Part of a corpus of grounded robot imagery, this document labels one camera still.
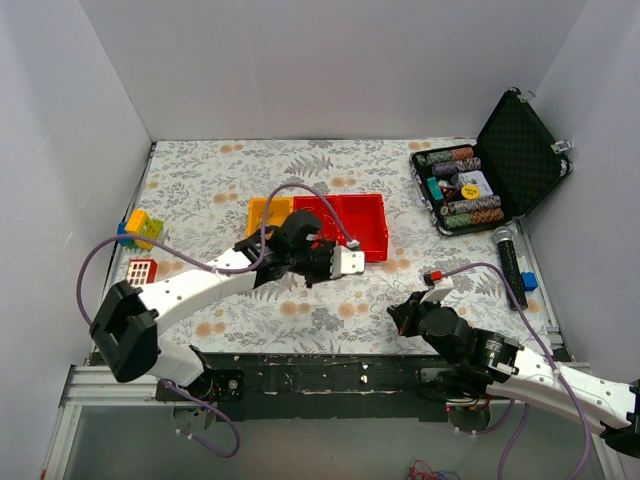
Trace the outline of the yellow green blue block stack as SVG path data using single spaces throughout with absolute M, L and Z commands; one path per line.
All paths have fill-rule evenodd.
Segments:
M 145 210 L 135 209 L 126 221 L 118 224 L 118 235 L 134 234 L 157 240 L 164 229 L 164 222 L 152 218 Z M 124 248 L 150 251 L 154 245 L 140 239 L 119 239 L 117 243 Z

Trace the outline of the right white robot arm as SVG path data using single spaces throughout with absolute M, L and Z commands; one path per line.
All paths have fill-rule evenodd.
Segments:
M 473 328 L 439 302 L 414 292 L 387 308 L 397 333 L 425 340 L 451 368 L 427 382 L 446 399 L 484 394 L 527 402 L 567 419 L 586 420 L 611 449 L 639 457 L 639 382 L 619 383 L 551 365 L 534 350 L 489 330 Z

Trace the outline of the red plastic bin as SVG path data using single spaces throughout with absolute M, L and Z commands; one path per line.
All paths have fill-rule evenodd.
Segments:
M 385 262 L 389 232 L 381 194 L 337 196 L 337 213 L 350 236 L 357 240 L 368 263 Z
M 319 238 L 334 241 L 339 245 L 345 245 L 344 236 L 337 226 L 334 216 L 331 214 L 326 204 L 317 196 L 295 196 L 293 198 L 293 210 L 305 210 L 314 214 L 322 222 Z

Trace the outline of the black poker chip case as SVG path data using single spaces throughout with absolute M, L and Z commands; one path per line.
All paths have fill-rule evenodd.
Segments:
M 494 230 L 531 213 L 572 171 L 517 88 L 505 91 L 473 145 L 414 152 L 410 164 L 447 237 Z

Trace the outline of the red white window block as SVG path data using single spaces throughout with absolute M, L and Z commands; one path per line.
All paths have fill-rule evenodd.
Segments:
M 140 287 L 155 281 L 158 264 L 150 258 L 135 258 L 128 263 L 126 281 L 132 287 Z

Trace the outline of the small blue toy block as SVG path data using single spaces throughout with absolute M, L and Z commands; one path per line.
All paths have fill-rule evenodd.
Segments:
M 533 292 L 539 287 L 539 283 L 534 272 L 522 272 L 521 279 L 525 292 Z

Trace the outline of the black microphone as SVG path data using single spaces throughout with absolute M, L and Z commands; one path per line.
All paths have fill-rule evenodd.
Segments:
M 519 306 L 522 310 L 526 310 L 528 302 L 518 265 L 512 231 L 506 226 L 499 227 L 494 231 L 492 239 L 497 247 L 503 275 L 514 295 L 514 299 L 509 297 L 510 308 L 515 310 Z

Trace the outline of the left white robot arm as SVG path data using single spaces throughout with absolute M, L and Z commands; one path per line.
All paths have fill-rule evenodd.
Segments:
M 359 262 L 335 241 L 321 237 L 313 214 L 290 214 L 280 226 L 261 226 L 201 268 L 134 287 L 113 285 L 91 324 L 90 334 L 113 376 L 128 383 L 143 375 L 170 381 L 193 400 L 213 386 L 211 368 L 193 347 L 164 339 L 174 324 L 227 297 L 246 293 L 287 273 L 308 286 L 343 276 L 343 262 Z

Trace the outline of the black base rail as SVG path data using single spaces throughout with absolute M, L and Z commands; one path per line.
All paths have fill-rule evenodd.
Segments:
M 208 354 L 210 379 L 194 397 L 234 422 L 289 419 L 461 417 L 481 430 L 489 409 L 506 402 L 487 394 L 437 356 Z

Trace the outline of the aluminium frame rail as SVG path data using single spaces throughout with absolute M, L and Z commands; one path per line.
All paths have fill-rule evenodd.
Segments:
M 151 375 L 118 383 L 106 366 L 71 366 L 41 479 L 63 478 L 83 407 L 151 406 L 156 389 L 157 380 Z

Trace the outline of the floral table mat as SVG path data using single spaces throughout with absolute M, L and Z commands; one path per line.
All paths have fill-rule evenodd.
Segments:
M 249 202 L 272 191 L 304 195 L 378 193 L 389 232 L 387 258 L 364 274 L 306 288 L 287 275 L 231 296 L 172 326 L 165 338 L 217 353 L 427 354 L 418 338 L 396 333 L 387 308 L 423 288 L 432 269 L 453 275 L 445 300 L 470 325 L 534 350 L 550 345 L 543 294 L 512 311 L 494 273 L 499 259 L 487 232 L 447 239 L 433 227 L 410 173 L 422 141 L 164 141 L 157 144 L 136 205 L 164 223 L 154 249 L 158 277 L 185 270 L 183 252 L 210 261 L 248 226 Z

